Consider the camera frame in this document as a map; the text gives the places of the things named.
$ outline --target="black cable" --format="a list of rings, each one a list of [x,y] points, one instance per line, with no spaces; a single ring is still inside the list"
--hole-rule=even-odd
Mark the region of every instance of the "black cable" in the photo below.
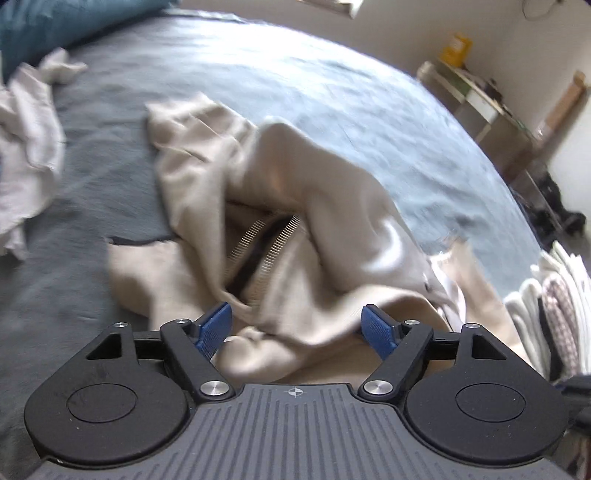
[[[543,19],[550,16],[550,14],[552,13],[552,10],[554,10],[554,7],[556,7],[556,5],[561,3],[561,1],[562,0],[554,0],[554,3],[552,5],[550,5],[550,8],[548,9],[548,11],[546,13],[543,13],[541,15],[536,15],[535,17],[528,17],[527,14],[525,13],[525,4],[527,3],[527,0],[521,0],[521,12],[523,13],[524,18],[529,22],[543,20]]]

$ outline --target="beige garment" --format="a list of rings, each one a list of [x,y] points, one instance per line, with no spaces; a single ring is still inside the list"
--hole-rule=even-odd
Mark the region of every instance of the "beige garment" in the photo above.
[[[235,335],[214,362],[229,381],[354,386],[379,364],[355,333],[364,305],[449,330],[433,305],[457,314],[456,305],[367,172],[289,125],[257,129],[203,95],[149,110],[150,136],[161,150],[157,173],[181,240],[110,245],[109,263],[116,297],[152,328],[227,301]],[[225,286],[228,255],[268,212],[295,213],[300,223],[264,288],[249,287],[239,300]]]

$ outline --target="teal pillow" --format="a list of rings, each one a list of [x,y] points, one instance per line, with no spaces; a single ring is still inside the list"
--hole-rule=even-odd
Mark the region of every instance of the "teal pillow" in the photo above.
[[[8,0],[0,8],[5,81],[22,63],[35,63],[110,25],[169,6],[170,0]]]

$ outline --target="mattress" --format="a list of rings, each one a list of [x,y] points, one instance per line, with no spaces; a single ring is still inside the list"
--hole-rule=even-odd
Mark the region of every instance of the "mattress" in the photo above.
[[[371,172],[430,254],[466,238],[500,295],[539,247],[493,165],[418,82],[296,31],[163,15],[72,51],[89,70],[54,98],[67,137],[55,202],[27,223],[30,256],[0,259],[0,471],[38,460],[22,411],[58,367],[117,321],[145,327],[109,294],[104,237],[171,234],[154,175],[145,103],[197,92],[254,122],[281,116]]]

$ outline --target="white wall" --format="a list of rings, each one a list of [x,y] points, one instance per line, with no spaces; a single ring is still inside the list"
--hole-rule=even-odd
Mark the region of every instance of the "white wall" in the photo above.
[[[528,0],[532,13],[551,0]],[[530,128],[551,111],[575,70],[591,82],[591,7],[583,0],[565,0],[543,21],[521,18],[501,45],[494,76],[507,105]],[[587,216],[591,238],[591,102],[579,113],[548,159],[549,170],[563,194],[566,208]]]
[[[355,19],[297,0],[184,0],[183,8],[236,13],[328,38],[414,74],[451,35],[474,41],[467,64],[488,75],[519,0],[365,0]]]

